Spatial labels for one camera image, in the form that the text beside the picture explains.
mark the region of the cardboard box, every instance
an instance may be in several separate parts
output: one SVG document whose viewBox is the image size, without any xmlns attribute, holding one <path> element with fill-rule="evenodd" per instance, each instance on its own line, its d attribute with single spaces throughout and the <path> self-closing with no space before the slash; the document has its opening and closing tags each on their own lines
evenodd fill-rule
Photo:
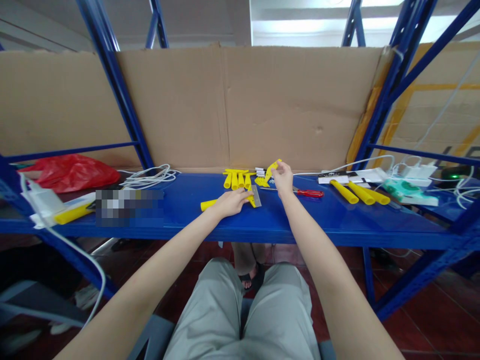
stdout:
<svg viewBox="0 0 480 360">
<path fill-rule="evenodd" d="M 156 165 L 187 172 L 345 163 L 380 48 L 232 47 L 117 54 Z M 0 53 L 4 156 L 130 141 L 92 53 Z M 87 153 L 134 167 L 132 147 Z"/>
</svg>

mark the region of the person's right hand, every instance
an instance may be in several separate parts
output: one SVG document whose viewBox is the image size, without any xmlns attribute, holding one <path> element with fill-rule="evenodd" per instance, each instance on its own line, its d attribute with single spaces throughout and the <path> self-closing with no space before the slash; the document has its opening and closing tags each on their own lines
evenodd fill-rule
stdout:
<svg viewBox="0 0 480 360">
<path fill-rule="evenodd" d="M 292 173 L 292 169 L 286 163 L 282 161 L 277 161 L 278 168 L 271 169 L 271 174 L 273 175 L 273 179 L 275 180 L 275 186 L 278 190 L 278 196 L 282 198 L 282 196 L 286 194 L 293 193 L 293 184 L 294 184 L 294 174 Z"/>
</svg>

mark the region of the person's lap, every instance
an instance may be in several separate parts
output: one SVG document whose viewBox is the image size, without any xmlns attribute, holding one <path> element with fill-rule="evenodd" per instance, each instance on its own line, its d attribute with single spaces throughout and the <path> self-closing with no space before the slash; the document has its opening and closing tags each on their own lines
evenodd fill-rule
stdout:
<svg viewBox="0 0 480 360">
<path fill-rule="evenodd" d="M 165 359 L 319 359 L 307 283 L 291 264 L 272 266 L 240 334 L 244 290 L 232 265 L 211 260 L 198 277 Z"/>
</svg>

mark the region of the legs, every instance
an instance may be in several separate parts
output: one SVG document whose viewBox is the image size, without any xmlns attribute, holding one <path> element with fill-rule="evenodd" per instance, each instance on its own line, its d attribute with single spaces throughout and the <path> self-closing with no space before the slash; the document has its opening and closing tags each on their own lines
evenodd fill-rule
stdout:
<svg viewBox="0 0 480 360">
<path fill-rule="evenodd" d="M 235 270 L 238 275 L 246 275 L 259 264 L 265 263 L 265 244 L 249 242 L 232 242 Z"/>
<path fill-rule="evenodd" d="M 243 291 L 232 265 L 212 259 L 198 276 L 164 359 L 196 359 L 238 342 Z"/>
<path fill-rule="evenodd" d="M 250 308 L 242 340 L 248 358 L 320 359 L 309 286 L 286 262 L 272 266 Z"/>
</svg>

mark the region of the yellow plastic part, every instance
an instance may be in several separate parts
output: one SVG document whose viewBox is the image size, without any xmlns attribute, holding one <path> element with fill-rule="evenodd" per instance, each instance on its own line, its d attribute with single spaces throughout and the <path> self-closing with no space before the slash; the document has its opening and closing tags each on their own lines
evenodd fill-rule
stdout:
<svg viewBox="0 0 480 360">
<path fill-rule="evenodd" d="M 275 161 L 272 165 L 270 165 L 266 169 L 265 177 L 258 177 L 258 176 L 256 177 L 255 183 L 258 186 L 261 186 L 261 187 L 264 187 L 264 188 L 269 188 L 270 187 L 269 180 L 272 177 L 272 169 L 276 169 L 276 168 L 279 167 L 279 163 L 278 163 L 279 161 L 282 161 L 282 159 L 278 159 L 277 161 Z"/>
<path fill-rule="evenodd" d="M 204 211 L 207 210 L 209 207 L 213 206 L 216 202 L 217 202 L 217 200 L 210 200 L 210 201 L 201 202 L 201 203 L 200 203 L 200 208 L 201 208 L 201 210 L 204 212 Z"/>
<path fill-rule="evenodd" d="M 224 172 L 223 175 L 226 175 L 225 182 L 223 183 L 223 187 L 225 189 L 230 189 L 232 185 L 232 173 L 231 172 Z"/>
<path fill-rule="evenodd" d="M 53 218 L 60 225 L 68 224 L 68 223 L 72 222 L 73 220 L 81 218 L 82 216 L 93 213 L 94 212 L 93 210 L 87 209 L 87 206 L 89 206 L 89 205 L 90 204 L 87 204 L 87 205 L 84 205 L 84 206 L 77 207 L 76 209 L 72 209 L 70 211 L 62 212 L 58 215 L 55 215 Z"/>
<path fill-rule="evenodd" d="M 241 172 L 238 173 L 238 187 L 239 188 L 244 188 L 245 187 L 244 176 Z"/>
<path fill-rule="evenodd" d="M 231 173 L 231 189 L 237 190 L 239 188 L 239 178 L 236 172 Z"/>
<path fill-rule="evenodd" d="M 245 174 L 245 190 L 250 191 L 252 190 L 252 175 L 256 175 L 256 172 L 247 172 Z"/>
<path fill-rule="evenodd" d="M 348 183 L 348 187 L 352 189 L 355 195 L 357 195 L 365 204 L 367 205 L 375 204 L 375 199 L 371 195 L 369 195 L 363 187 L 358 186 L 357 184 L 351 181 Z"/>
<path fill-rule="evenodd" d="M 345 186 L 340 184 L 337 180 L 331 180 L 330 184 L 332 184 L 335 189 L 350 203 L 356 204 L 359 202 L 359 198 L 356 197 L 350 190 L 348 190 Z"/>
<path fill-rule="evenodd" d="M 372 198 L 374 198 L 375 201 L 379 204 L 388 205 L 390 203 L 390 198 L 388 196 L 385 196 L 379 192 L 373 191 L 372 189 L 364 188 L 363 190 L 365 190 L 366 193 L 369 194 Z"/>
</svg>

